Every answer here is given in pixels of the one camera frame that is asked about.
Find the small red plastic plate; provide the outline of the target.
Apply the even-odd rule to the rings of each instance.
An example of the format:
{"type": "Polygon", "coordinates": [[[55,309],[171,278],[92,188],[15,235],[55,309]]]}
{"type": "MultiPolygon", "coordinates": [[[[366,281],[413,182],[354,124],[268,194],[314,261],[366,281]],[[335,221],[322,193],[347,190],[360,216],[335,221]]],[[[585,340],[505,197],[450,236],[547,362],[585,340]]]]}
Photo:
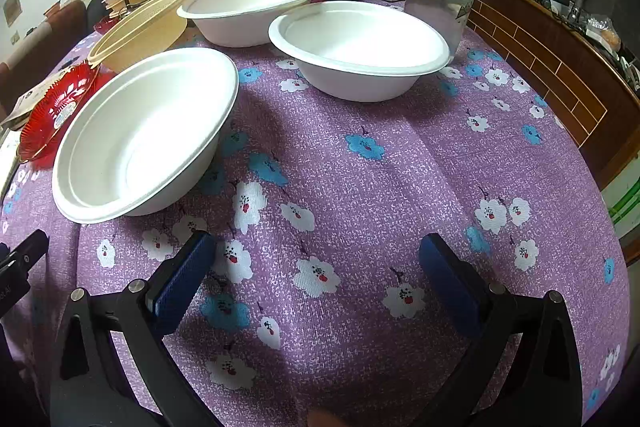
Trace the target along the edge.
{"type": "Polygon", "coordinates": [[[22,164],[55,156],[64,133],[82,104],[89,100],[99,67],[87,62],[66,69],[36,104],[23,127],[17,147],[22,164]]]}

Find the white paper bowl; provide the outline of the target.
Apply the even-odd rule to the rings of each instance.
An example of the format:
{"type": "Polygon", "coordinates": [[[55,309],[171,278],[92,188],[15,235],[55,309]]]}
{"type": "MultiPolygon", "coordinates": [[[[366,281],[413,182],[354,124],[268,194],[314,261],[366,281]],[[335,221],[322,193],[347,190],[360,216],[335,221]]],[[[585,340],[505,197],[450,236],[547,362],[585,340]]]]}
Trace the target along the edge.
{"type": "Polygon", "coordinates": [[[177,202],[212,162],[238,93],[235,64],[213,49],[175,49],[127,68],[64,135],[52,173],[58,211],[93,225],[177,202]]]}
{"type": "Polygon", "coordinates": [[[450,57],[446,40],[423,20],[366,2],[299,6],[270,24],[269,38],[312,87],[352,102],[398,98],[450,57]]]}
{"type": "Polygon", "coordinates": [[[269,41],[270,24],[311,0],[184,0],[177,14],[193,20],[210,43],[250,48],[269,41]]]}

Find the white paper sheet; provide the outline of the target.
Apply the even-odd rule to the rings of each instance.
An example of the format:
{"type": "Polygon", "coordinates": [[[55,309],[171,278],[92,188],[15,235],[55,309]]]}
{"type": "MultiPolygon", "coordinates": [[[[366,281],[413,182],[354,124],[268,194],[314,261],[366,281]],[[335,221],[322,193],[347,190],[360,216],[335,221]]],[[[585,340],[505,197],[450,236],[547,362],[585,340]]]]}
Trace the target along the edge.
{"type": "Polygon", "coordinates": [[[18,166],[17,149],[20,145],[21,132],[6,130],[2,135],[0,148],[0,190],[1,199],[4,199],[6,192],[14,177],[18,166]]]}

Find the flat book on table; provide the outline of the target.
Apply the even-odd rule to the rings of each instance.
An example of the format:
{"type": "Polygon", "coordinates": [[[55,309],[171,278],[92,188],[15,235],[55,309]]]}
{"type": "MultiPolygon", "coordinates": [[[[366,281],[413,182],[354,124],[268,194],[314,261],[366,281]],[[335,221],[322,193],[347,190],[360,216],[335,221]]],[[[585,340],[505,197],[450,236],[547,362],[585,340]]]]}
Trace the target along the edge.
{"type": "Polygon", "coordinates": [[[9,116],[1,121],[1,127],[3,129],[16,130],[24,126],[35,106],[42,100],[52,84],[60,80],[65,73],[66,70],[61,69],[23,93],[17,99],[9,116]]]}

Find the purple floral tablecloth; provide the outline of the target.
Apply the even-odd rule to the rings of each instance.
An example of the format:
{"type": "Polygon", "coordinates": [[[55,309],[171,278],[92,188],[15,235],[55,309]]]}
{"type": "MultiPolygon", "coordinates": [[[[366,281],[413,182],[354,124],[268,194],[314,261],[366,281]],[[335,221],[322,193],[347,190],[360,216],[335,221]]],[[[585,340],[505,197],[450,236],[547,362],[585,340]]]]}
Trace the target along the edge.
{"type": "Polygon", "coordinates": [[[450,69],[373,104],[321,93],[266,48],[231,58],[239,95],[216,155],[168,208],[78,225],[47,174],[16,174],[2,239],[38,228],[51,243],[3,319],[4,381],[43,398],[70,291],[119,291],[204,230],[224,257],[168,347],[224,421],[294,425],[323,402],[399,423],[463,350],[416,260],[437,232],[514,291],[566,298],[582,413],[604,403],[628,337],[620,244],[570,132],[498,52],[471,29],[450,69]]]}

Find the beige plastic bowl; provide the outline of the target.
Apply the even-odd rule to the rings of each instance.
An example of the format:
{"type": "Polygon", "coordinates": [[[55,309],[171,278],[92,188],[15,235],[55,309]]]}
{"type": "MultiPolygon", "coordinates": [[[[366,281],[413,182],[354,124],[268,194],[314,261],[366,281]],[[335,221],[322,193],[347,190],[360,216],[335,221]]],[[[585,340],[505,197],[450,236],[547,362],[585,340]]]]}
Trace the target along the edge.
{"type": "Polygon", "coordinates": [[[185,1],[146,2],[100,38],[89,52],[88,64],[122,72],[167,50],[186,29],[186,19],[177,13],[185,1]]]}

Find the wooden sideboard cabinet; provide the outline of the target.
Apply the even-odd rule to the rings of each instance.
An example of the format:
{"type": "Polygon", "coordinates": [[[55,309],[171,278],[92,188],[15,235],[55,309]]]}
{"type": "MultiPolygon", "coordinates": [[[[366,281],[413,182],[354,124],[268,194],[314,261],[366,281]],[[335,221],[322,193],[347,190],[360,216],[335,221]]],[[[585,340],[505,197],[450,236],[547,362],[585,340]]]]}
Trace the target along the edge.
{"type": "Polygon", "coordinates": [[[578,32],[533,0],[474,0],[468,25],[546,101],[598,187],[639,152],[639,99],[578,32]]]}

